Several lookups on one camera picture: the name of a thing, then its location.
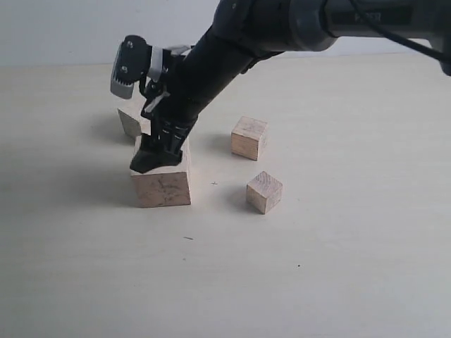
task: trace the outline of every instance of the light wood block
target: light wood block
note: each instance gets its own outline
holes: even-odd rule
[[[243,116],[232,131],[232,153],[258,161],[267,139],[268,123]]]
[[[135,96],[118,108],[124,133],[133,139],[136,139],[150,127],[150,121],[141,116],[141,109],[144,103],[144,97]]]
[[[247,184],[246,200],[263,214],[268,213],[282,199],[283,185],[263,171]]]
[[[141,136],[138,136],[134,154],[140,144]],[[189,138],[183,144],[182,150],[183,159],[177,166],[161,167],[145,174],[131,170],[132,181],[141,207],[158,208],[191,204]]]

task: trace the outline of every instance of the small wooden cube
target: small wooden cube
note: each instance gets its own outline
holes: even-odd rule
[[[263,214],[268,213],[282,199],[283,185],[263,171],[247,184],[246,200]]]
[[[268,123],[243,116],[232,131],[232,153],[258,161],[267,138]]]
[[[141,136],[135,141],[137,153]],[[190,146],[187,139],[182,147],[183,159],[179,165],[153,169],[141,174],[131,170],[132,181],[138,200],[143,208],[187,206],[191,204],[190,192]]]
[[[124,133],[132,139],[136,139],[144,130],[150,127],[150,121],[141,116],[144,103],[144,97],[136,96],[118,108]]]

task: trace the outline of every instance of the white table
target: white table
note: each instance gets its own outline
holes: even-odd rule
[[[0,337],[451,335],[435,61],[259,64],[192,132],[193,205],[159,209],[136,208],[110,70],[0,68]],[[241,115],[270,123],[257,163],[230,154]],[[244,196],[262,170],[284,183],[267,215]]]

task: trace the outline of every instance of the black robotic arm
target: black robotic arm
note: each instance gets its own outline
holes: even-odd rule
[[[130,35],[120,45],[111,92],[132,96],[135,82],[151,121],[130,164],[139,173],[177,165],[199,114],[239,74],[286,51],[324,51],[340,37],[387,37],[441,61],[451,75],[450,0],[221,0],[214,20],[187,55]]]

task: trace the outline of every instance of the white wall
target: white wall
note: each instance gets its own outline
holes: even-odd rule
[[[192,44],[218,0],[3,0],[0,65],[110,63],[128,34]],[[383,39],[342,39],[326,55],[406,51]]]

